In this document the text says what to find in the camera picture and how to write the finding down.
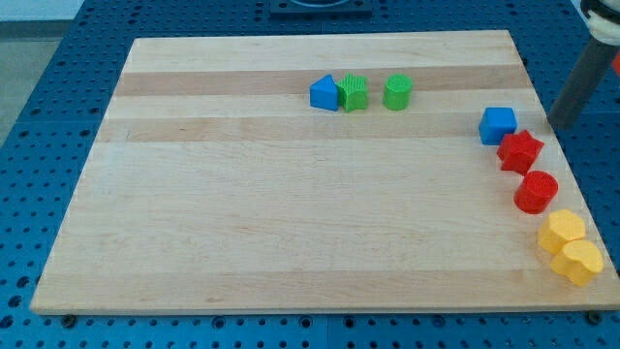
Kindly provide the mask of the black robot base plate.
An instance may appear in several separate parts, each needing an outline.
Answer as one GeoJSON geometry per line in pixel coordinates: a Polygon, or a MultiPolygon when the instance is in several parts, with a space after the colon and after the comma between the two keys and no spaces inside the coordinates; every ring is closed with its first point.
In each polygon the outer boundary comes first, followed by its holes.
{"type": "Polygon", "coordinates": [[[371,16],[371,0],[269,0],[270,18],[299,16],[371,16]]]}

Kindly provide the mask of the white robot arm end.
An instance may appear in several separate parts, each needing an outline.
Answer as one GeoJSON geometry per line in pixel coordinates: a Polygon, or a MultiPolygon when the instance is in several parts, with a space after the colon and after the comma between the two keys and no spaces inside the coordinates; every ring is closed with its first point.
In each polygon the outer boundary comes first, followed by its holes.
{"type": "Polygon", "coordinates": [[[581,0],[580,9],[594,39],[619,46],[619,0],[581,0]]]}

